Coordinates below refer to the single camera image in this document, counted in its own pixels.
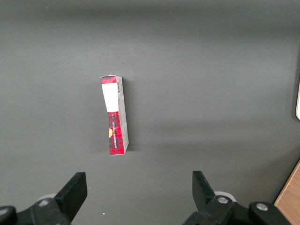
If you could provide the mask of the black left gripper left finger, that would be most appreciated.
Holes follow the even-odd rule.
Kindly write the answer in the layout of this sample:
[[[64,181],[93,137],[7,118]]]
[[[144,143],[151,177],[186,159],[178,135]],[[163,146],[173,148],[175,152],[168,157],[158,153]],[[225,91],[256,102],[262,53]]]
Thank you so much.
[[[77,172],[54,195],[36,201],[17,212],[14,206],[1,206],[2,225],[70,225],[87,197],[86,173]]]

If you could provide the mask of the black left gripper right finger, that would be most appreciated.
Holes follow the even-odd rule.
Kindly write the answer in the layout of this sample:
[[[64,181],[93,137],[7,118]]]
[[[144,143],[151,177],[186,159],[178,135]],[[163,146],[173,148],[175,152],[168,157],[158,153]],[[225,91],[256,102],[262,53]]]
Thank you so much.
[[[243,207],[230,197],[217,195],[201,171],[192,173],[192,194],[197,211],[185,225],[289,225],[280,210],[268,202]]]

